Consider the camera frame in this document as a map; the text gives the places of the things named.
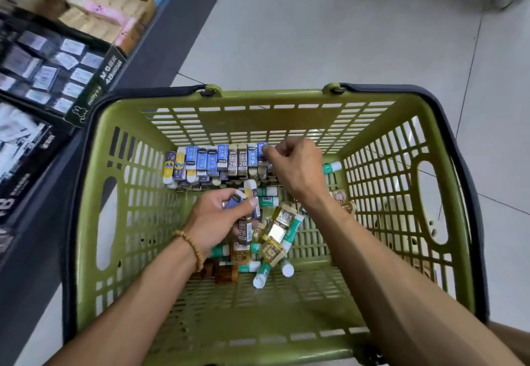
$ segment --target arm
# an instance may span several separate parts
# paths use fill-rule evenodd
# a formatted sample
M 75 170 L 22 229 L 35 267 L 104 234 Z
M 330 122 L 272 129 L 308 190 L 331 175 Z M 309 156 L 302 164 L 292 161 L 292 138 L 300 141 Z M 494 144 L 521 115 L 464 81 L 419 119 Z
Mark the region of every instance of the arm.
M 195 203 L 183 230 L 204 257 L 220 243 L 234 222 L 250 214 L 256 198 L 233 209 L 222 210 L 222 202 L 235 189 L 203 194 Z M 59 350 L 50 366 L 140 365 L 158 329 L 175 304 L 186 281 L 195 271 L 194 250 L 178 238 L 151 262 L 142 275 L 101 316 Z
M 319 227 L 387 362 L 521 365 L 467 309 L 418 273 L 329 195 L 322 153 L 309 139 L 266 147 L 278 179 Z

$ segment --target floor tile grout line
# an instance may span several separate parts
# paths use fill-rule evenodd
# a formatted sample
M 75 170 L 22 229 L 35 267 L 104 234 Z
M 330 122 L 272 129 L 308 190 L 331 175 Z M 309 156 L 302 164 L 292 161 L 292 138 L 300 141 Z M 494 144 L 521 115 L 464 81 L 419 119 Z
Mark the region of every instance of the floor tile grout line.
M 475 61 L 476 47 L 479 45 L 480 29 L 482 28 L 482 20 L 484 19 L 484 8 L 482 8 L 482 14 L 480 16 L 479 29 L 476 32 L 475 48 L 473 49 L 473 57 L 471 58 L 471 65 L 469 66 L 469 74 L 467 76 L 467 83 L 464 91 L 464 99 L 462 100 L 462 107 L 460 108 L 459 123 L 456 126 L 455 140 L 459 136 L 460 122 L 462 121 L 462 114 L 464 113 L 465 98 L 467 96 L 467 90 L 469 88 L 469 81 L 471 80 L 471 72 L 473 71 L 473 63 Z
M 182 73 L 177 73 L 177 74 L 180 74 L 180 75 L 181 75 L 182 77 L 186 77 L 186 78 L 189 78 L 189 79 L 190 79 L 191 81 L 195 81 L 196 83 L 199 83 L 199 84 L 204 84 L 203 82 L 201 82 L 201 81 L 198 81 L 198 80 L 196 80 L 196 79 L 194 79 L 194 78 L 191 78 L 191 77 L 185 76 L 185 75 L 184 75 L 184 74 L 182 74 Z
M 530 213 L 527 213 L 526 211 L 523 211 L 522 209 L 517 209 L 517 208 L 515 208 L 515 207 L 512 207 L 512 206 L 509 205 L 509 204 L 506 204 L 506 203 L 504 203 L 504 202 L 500 202 L 499 200 L 495 200 L 494 198 L 491 198 L 491 197 L 485 196 L 485 195 L 483 195 L 483 194 L 480 194 L 480 193 L 477 193 L 477 194 L 480 195 L 480 196 L 482 196 L 482 197 L 484 197 L 484 198 L 487 198 L 488 200 L 491 200 L 491 201 L 497 202 L 497 203 L 502 204 L 502 205 L 505 205 L 505 206 L 507 206 L 507 207 L 509 207 L 509 208 L 511 208 L 511 209 L 514 209 L 515 211 L 519 211 L 519 212 L 522 212 L 523 214 L 530 215 Z

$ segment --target shopping basket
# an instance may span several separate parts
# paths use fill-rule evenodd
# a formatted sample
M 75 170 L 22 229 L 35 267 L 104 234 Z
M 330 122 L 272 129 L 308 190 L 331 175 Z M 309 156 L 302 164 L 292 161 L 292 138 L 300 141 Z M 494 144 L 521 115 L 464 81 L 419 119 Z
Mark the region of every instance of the shopping basket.
M 289 135 L 312 138 L 325 162 L 343 163 L 326 182 L 347 189 L 359 222 L 442 289 L 454 285 L 456 299 L 488 319 L 476 191 L 441 106 L 421 88 L 336 83 L 322 90 L 227 92 L 197 85 L 118 91 L 95 105 L 84 132 L 66 237 L 67 341 L 163 249 L 200 194 L 162 184 L 166 151 L 190 144 L 275 144 Z M 445 244 L 429 233 L 422 207 L 423 161 L 438 178 Z M 116 230 L 105 263 L 97 248 L 98 218 L 112 194 Z M 145 364 L 286 364 L 348 356 L 376 362 L 366 325 L 311 219 L 288 257 L 294 277 L 273 269 L 261 290 L 253 287 L 252 274 L 229 285 L 191 278 Z

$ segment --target basket handle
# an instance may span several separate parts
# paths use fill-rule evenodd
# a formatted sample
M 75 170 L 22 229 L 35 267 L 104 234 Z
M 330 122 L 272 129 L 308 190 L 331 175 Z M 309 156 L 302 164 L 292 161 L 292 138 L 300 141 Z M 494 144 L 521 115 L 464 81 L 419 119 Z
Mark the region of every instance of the basket handle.
M 487 297 L 487 276 L 484 263 L 484 225 L 480 211 L 479 195 L 475 184 L 462 154 L 456 145 L 456 139 L 447 121 L 447 117 L 440 102 L 426 89 L 416 85 L 362 85 L 340 83 L 340 88 L 332 88 L 331 93 L 342 95 L 348 92 L 410 92 L 420 96 L 431 108 L 436 119 L 440 134 L 444 140 L 445 148 L 460 181 L 462 195 L 467 210 L 467 221 L 469 223 L 468 244 L 470 250 L 471 273 L 473 278 L 473 290 L 475 292 L 475 316 L 482 322 L 487 323 L 490 317 L 489 301 Z

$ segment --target store shelf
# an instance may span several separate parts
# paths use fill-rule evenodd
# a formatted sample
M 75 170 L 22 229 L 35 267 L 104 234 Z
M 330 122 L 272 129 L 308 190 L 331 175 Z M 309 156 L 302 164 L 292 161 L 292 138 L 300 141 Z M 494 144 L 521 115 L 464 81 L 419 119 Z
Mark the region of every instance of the store shelf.
M 165 0 L 116 80 L 117 88 L 169 86 L 217 0 Z M 61 281 L 70 191 L 81 160 L 76 132 L 6 228 L 15 239 L 0 260 L 0 364 L 14 364 Z

